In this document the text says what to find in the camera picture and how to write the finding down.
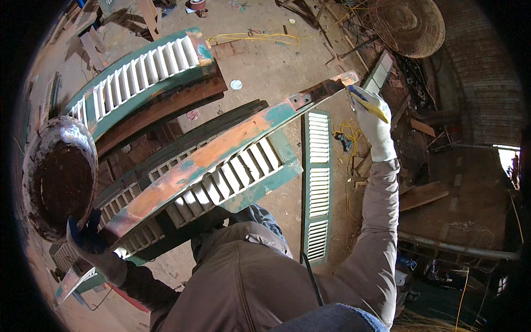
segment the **rusty metal bowl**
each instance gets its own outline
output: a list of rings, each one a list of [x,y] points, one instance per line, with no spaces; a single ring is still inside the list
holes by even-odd
[[[45,123],[25,151],[23,212],[37,233],[66,242],[68,215],[83,227],[96,190],[98,154],[89,130],[69,116]]]

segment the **gloved hand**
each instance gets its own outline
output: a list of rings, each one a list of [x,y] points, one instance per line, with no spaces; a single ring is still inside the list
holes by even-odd
[[[101,210],[93,209],[85,227],[79,231],[76,220],[68,217],[66,239],[81,258],[91,263],[111,284],[120,287],[125,282],[127,264],[105,246],[98,236]]]
[[[377,106],[388,120],[388,123],[382,121],[374,113],[369,112],[357,98],[349,96],[350,106],[356,113],[359,128],[363,131],[372,146],[372,161],[376,163],[395,159],[397,154],[395,144],[391,139],[391,110],[389,109],[389,105],[380,96],[365,91],[362,88],[348,86],[348,90],[349,93],[351,91],[356,92],[361,99],[365,99],[367,102]]]

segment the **gray long sleeve shirt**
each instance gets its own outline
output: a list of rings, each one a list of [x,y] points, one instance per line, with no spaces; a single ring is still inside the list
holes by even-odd
[[[315,275],[325,304],[361,308],[388,328],[396,302],[399,170],[396,159],[373,164],[352,254],[332,276]],[[254,222],[214,232],[180,295],[131,264],[120,288],[152,311],[152,331],[261,331],[319,307],[306,268]]]

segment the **concrete floor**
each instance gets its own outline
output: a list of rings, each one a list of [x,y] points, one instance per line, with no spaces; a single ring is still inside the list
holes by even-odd
[[[132,13],[136,10],[134,2],[125,0],[115,2],[114,10],[120,8],[128,8]],[[300,16],[276,7],[274,2],[253,0],[242,12],[232,7],[227,0],[219,0],[209,2],[208,9],[208,18],[200,19],[195,14],[187,15],[184,11],[184,1],[179,1],[177,8],[162,20],[162,35],[192,26],[198,26],[206,37],[221,33],[247,32],[249,28],[266,33],[283,33],[282,25],[287,26],[288,33],[291,35],[308,36],[317,33],[317,30],[304,22]],[[295,19],[296,23],[290,24],[288,19]],[[328,27],[333,24],[333,20],[325,13],[321,18],[321,24],[323,27]],[[108,30],[103,34],[103,39],[109,47],[110,63],[148,43],[144,38],[136,37],[135,34],[115,22],[108,22],[105,26]],[[343,31],[337,25],[331,26],[327,34],[338,54],[350,50]],[[250,49],[248,54],[219,60],[219,67],[227,85],[231,80],[238,79],[243,83],[243,88],[241,90],[229,88],[223,99],[199,108],[197,120],[189,121],[185,116],[180,117],[178,121],[181,128],[184,132],[189,131],[216,117],[219,110],[227,111],[257,98],[273,105],[296,92],[340,73],[341,70],[338,67],[328,69],[324,65],[331,59],[330,53],[323,45],[325,41],[322,35],[300,38],[296,45],[278,44],[274,41],[246,41]],[[69,44],[67,42],[65,37],[61,36],[55,45],[46,45],[31,69],[30,76],[38,75],[39,78],[31,93],[33,116],[30,120],[29,133],[34,132],[37,127],[38,105],[42,104],[45,85],[55,71],[59,71],[62,75],[59,101],[63,106],[91,79],[91,75],[95,74],[87,69],[84,60],[86,54],[79,51],[79,42],[72,41]],[[364,52],[362,54],[365,55],[367,65],[371,68],[375,63],[376,53],[373,50]],[[357,59],[346,59],[345,67],[348,70],[356,70],[360,76],[366,74]],[[331,112],[332,123],[354,119],[347,96],[343,92],[328,99],[319,108]],[[297,145],[301,141],[300,119],[289,123],[283,130],[292,148],[301,159],[301,148]],[[338,141],[334,141],[333,144],[336,149],[341,150]],[[358,144],[358,154],[364,156],[367,152],[366,142],[361,140]],[[334,152],[333,214],[329,260],[325,265],[315,269],[318,273],[331,273],[334,266],[345,259],[350,253],[346,243],[348,242],[348,245],[352,247],[351,236],[358,234],[361,225],[363,190],[357,191],[350,199],[350,208],[356,220],[348,220],[346,215],[347,194],[353,191],[356,180],[351,178],[348,182],[349,178],[346,162],[340,162],[339,156]],[[259,204],[277,218],[294,257],[299,255],[301,242],[301,185],[302,178],[299,175],[259,201]],[[55,269],[48,254],[50,244],[39,238],[33,231],[30,231],[29,238],[27,255],[30,266],[44,298],[51,301],[57,289],[57,283],[48,273],[48,269]],[[177,287],[181,282],[188,280],[194,265],[189,243],[147,264],[155,278],[171,287]],[[90,290],[83,293],[83,297],[93,308],[107,292],[108,290],[104,290],[96,293]],[[136,309],[115,292],[111,292],[99,309],[94,312],[89,311],[70,296],[55,310],[55,313],[69,329],[75,331],[147,331],[149,324],[148,313]]]

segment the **metal rod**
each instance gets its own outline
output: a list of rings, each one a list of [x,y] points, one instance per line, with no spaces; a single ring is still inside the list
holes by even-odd
[[[472,144],[458,144],[458,143],[452,143],[451,144],[454,147],[462,147],[462,148],[475,148],[475,149],[488,149],[488,150],[511,150],[511,151],[520,151],[520,149],[512,149],[512,148],[501,148],[501,147],[493,147],[490,145],[472,145]]]
[[[353,49],[351,49],[350,51],[348,51],[347,53],[345,54],[341,54],[339,55],[339,58],[340,59],[344,59],[346,58],[347,56],[349,56],[350,54],[353,54],[353,53],[356,53],[357,50],[360,50],[362,47],[372,43],[373,41],[379,39],[380,37],[378,35],[376,36],[373,36],[372,38],[370,38],[369,40],[367,41],[364,41],[363,43],[359,44],[358,46],[354,47]]]
[[[496,251],[496,250],[487,250],[487,249],[478,249],[470,248],[462,245],[444,243],[432,239],[426,239],[425,237],[404,233],[398,231],[398,238],[400,240],[407,240],[411,242],[416,242],[419,244],[429,245],[435,248],[441,248],[453,252],[464,253],[479,258],[490,258],[490,259],[507,259],[507,260],[517,260],[520,257],[519,252],[507,252],[507,251]]]

